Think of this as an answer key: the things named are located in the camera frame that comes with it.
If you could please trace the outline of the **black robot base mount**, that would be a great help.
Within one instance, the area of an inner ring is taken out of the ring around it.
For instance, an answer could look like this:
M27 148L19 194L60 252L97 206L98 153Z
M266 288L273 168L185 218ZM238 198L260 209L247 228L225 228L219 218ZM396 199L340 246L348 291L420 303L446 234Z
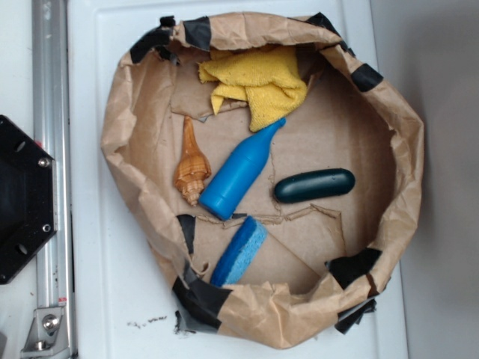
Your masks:
M1 284L10 283L56 233L55 160L1 116Z

